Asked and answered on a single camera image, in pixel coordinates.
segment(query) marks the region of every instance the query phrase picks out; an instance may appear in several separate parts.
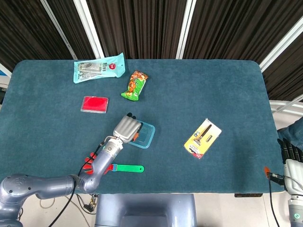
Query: blue packaged item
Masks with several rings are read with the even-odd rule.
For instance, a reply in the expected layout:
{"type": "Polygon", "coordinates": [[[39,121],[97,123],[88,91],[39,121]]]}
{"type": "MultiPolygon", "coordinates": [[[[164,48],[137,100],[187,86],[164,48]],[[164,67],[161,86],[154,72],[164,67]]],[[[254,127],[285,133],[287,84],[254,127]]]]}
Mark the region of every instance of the blue packaged item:
{"type": "Polygon", "coordinates": [[[74,63],[74,83],[90,79],[120,77],[125,73],[123,53],[118,56],[74,63]]]}

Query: green snack bag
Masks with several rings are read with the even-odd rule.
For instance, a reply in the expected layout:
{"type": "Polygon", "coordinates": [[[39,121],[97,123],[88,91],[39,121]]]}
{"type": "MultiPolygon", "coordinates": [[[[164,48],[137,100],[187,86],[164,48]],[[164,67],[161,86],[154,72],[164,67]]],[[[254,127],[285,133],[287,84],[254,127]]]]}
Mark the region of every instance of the green snack bag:
{"type": "Polygon", "coordinates": [[[128,83],[127,91],[121,94],[122,97],[132,101],[138,101],[139,95],[145,85],[148,76],[142,72],[135,71],[131,75],[131,79],[128,83]]]}

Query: black curtain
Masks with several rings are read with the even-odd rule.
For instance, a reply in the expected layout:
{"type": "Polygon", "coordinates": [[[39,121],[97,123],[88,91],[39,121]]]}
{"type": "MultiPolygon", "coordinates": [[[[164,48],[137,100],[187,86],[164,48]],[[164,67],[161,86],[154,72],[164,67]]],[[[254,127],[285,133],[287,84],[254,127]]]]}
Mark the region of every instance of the black curtain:
{"type": "Polygon", "coordinates": [[[261,63],[302,15],[302,0],[197,0],[184,58],[261,63]]]}
{"type": "Polygon", "coordinates": [[[269,99],[288,100],[303,94],[303,33],[263,72],[269,99]]]}
{"type": "Polygon", "coordinates": [[[95,59],[73,0],[47,0],[78,59],[95,59]]]}
{"type": "Polygon", "coordinates": [[[104,54],[176,58],[186,0],[87,0],[104,54]]]}
{"type": "Polygon", "coordinates": [[[72,59],[40,0],[1,0],[0,62],[12,71],[25,59],[72,59]]]}

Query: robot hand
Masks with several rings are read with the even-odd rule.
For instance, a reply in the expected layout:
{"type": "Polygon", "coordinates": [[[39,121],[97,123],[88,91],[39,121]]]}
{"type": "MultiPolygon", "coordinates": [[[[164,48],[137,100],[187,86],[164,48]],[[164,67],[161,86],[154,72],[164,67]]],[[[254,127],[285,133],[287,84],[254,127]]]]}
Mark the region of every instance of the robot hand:
{"type": "Polygon", "coordinates": [[[278,139],[284,164],[285,190],[291,195],[288,201],[291,227],[303,227],[303,152],[288,140],[278,139]]]}
{"type": "Polygon", "coordinates": [[[285,189],[290,195],[303,196],[303,152],[288,140],[278,139],[284,164],[285,189]]]}

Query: floor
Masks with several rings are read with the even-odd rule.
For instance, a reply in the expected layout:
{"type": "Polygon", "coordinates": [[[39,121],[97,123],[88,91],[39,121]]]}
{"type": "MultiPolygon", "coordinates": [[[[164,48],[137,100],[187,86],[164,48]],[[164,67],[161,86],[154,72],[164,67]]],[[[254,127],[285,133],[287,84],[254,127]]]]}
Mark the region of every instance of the floor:
{"type": "MultiPolygon", "coordinates": [[[[274,114],[277,129],[286,127],[299,117],[285,113],[274,114]]],[[[82,195],[89,203],[90,196],[82,195]]],[[[290,226],[288,221],[287,201],[290,196],[286,192],[273,194],[274,210],[280,227],[290,226]]],[[[86,227],[94,226],[94,215],[84,213],[85,221],[76,197],[72,199],[62,216],[53,225],[86,227]]],[[[259,198],[235,198],[233,194],[198,193],[195,194],[198,227],[276,227],[271,212],[269,194],[259,198]]],[[[24,227],[48,226],[67,202],[66,197],[40,201],[37,197],[29,197],[23,205],[24,214],[21,222],[24,227]]]]}

